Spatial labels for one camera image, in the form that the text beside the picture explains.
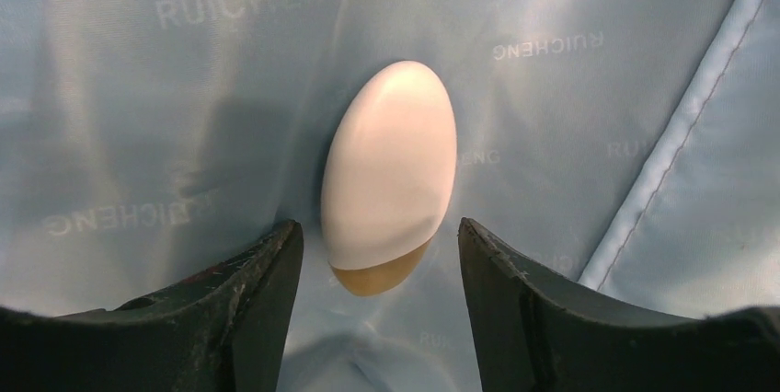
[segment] stitched seam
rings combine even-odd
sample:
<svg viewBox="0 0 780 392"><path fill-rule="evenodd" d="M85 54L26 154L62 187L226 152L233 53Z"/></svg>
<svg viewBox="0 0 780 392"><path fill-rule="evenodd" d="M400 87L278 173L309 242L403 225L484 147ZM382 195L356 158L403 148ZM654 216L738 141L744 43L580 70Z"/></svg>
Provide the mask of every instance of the stitched seam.
<svg viewBox="0 0 780 392"><path fill-rule="evenodd" d="M728 54L728 59L726 60L726 64L723 66L723 70L720 72L720 74L715 79L715 84L712 85L712 89L710 90L709 94L705 98L704 102L702 103L701 109L699 109L699 112L696 114L696 118L694 119L694 122L691 124L690 127L688 127L688 132L685 134L685 137L682 139L682 142L680 143L680 146L677 147L677 150L674 151L674 156L671 157L671 160L669 161L669 165L664 169L663 174L660 177L658 186L655 190L650 194L650 197L648 197L647 203L645 203L645 206L642 208L642 211L639 213L639 216L637 217L637 220L634 222L634 226L631 227L631 229L628 231L628 234L625 236L625 240L620 245L620 248L617 249L617 252L614 254L614 259L612 260L612 263L610 263L610 266L607 268L607 271L604 273L604 277L602 281L599 283L599 287L596 288L596 291L600 291L604 284L607 281L607 278L609 277L610 272L612 272L612 269L614 268L615 263L617 263L618 259L620 258L620 255L623 253L623 250L625 249L625 246L628 244L628 240L631 238L631 236L634 234L634 232L637 230L637 227L639 226L639 222L642 221L642 218L645 216L645 213L648 211L648 207L655 199L656 195L658 194L660 187L663 185L663 182L666 180L667 175L669 174L669 171L671 170L671 167L674 165L674 163L677 160L677 157L680 155L680 152L685 147L685 144L688 142L688 138L691 137L691 133L694 130L694 127L699 122L699 120L702 117L702 113L704 113L704 110L709 103L709 101L712 99L712 97L715 95L715 91L717 90L717 87L720 85L720 81L723 79L723 77L726 75L726 71L728 70L728 67L731 65L731 62L734 60L734 56L737 53L737 50L739 50L742 46L742 43L745 41L745 37L748 35L748 32L750 31L753 23L755 23L756 18L758 17L758 14L761 12L761 9L763 8L763 5L766 3L766 0L761 0L756 7L755 13L753 13L753 16L748 21L747 25L745 26L745 30L742 31L742 35L740 36L740 40L737 42L737 45L734 47L733 50L731 50L731 53Z"/></svg>

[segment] robotic claw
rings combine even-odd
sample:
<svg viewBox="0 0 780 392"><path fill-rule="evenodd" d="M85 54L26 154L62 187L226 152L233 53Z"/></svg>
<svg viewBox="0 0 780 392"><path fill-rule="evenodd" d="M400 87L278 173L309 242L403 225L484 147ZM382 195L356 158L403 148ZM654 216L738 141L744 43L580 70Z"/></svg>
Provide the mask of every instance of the robotic claw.
<svg viewBox="0 0 780 392"><path fill-rule="evenodd" d="M473 220L458 241L484 392L780 390L780 308L669 316L572 282ZM114 311L0 309L0 390L273 391L303 246L288 221Z"/></svg>

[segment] white oval object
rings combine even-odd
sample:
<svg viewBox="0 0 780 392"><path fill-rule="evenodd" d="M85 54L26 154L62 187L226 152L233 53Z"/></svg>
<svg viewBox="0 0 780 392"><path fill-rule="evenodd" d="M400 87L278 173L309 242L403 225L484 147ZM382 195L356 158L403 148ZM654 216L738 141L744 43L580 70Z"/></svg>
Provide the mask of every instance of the white oval object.
<svg viewBox="0 0 780 392"><path fill-rule="evenodd" d="M329 262L363 270L427 244L453 192L455 118L422 63L393 63L352 101L327 157L322 230Z"/></svg>

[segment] brown base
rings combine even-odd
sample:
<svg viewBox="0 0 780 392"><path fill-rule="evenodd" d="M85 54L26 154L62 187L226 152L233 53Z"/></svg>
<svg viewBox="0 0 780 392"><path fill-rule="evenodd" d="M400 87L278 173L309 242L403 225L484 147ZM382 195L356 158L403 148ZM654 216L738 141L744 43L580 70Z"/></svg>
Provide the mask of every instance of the brown base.
<svg viewBox="0 0 780 392"><path fill-rule="evenodd" d="M347 291L360 297L381 294L403 282L422 260L430 240L395 260L364 270L340 270L330 267Z"/></svg>

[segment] seam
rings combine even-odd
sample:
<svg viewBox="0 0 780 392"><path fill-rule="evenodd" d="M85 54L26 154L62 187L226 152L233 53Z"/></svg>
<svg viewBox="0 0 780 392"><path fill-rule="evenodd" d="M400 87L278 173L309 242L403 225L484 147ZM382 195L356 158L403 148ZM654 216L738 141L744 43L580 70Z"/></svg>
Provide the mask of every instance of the seam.
<svg viewBox="0 0 780 392"><path fill-rule="evenodd" d="M603 288L604 284L607 281L607 278L609 277L609 274L612 272L612 269L614 268L615 263L617 263L618 259L620 259L620 255L623 253L625 246L628 244L628 240L637 230L637 227L639 226L639 222L641 222L642 218L644 218L645 213L647 213L648 211L648 207L653 202L656 195L658 195L660 187L663 185L663 182L666 180L666 177L669 175L669 171L671 170L671 167L677 161L677 157L680 155L680 152L687 144L688 138L691 137L691 133L693 132L696 124L701 119L702 113L704 113L707 104L715 95L717 87L720 85L721 80L726 75L726 71L728 70L728 67L731 65L731 62L734 60L734 56L736 55L737 50L739 50L742 47L742 44L745 41L745 37L747 36L748 32L752 28L753 23L755 23L756 18L758 17L758 14L761 12L761 9L763 8L764 4L766 4L766 0L761 0L759 2L751 19L748 21L747 25L745 25L745 30L742 31L740 40L737 42L737 45L734 47L734 49L731 50L731 53L728 54L728 59L726 60L726 64L723 66L723 70L721 70L720 74L715 79L715 84L712 85L712 89L709 91L709 94L707 95L704 102L702 103L702 107L701 109L699 109L699 112L696 114L694 122L691 124L690 127L688 127L688 132L685 134L685 137L682 139L682 142L680 142L680 145L677 147L677 150L674 151L674 156L671 157L671 160L669 161L669 165L666 167L666 169L664 169L663 174L660 177L658 186L656 186L656 189L653 190L653 192L650 194L650 197L648 197L648 201L647 203L645 203L645 206L642 208L642 211L639 213L639 216L637 216L637 220L634 222L634 226L632 226L631 229L628 231L628 234L625 236L625 240L620 245L620 248L617 249L617 252L615 252L612 263L610 263L610 266L607 268L607 271L604 273L604 277L602 281L599 283L599 287L596 288L597 292L599 292Z"/></svg>

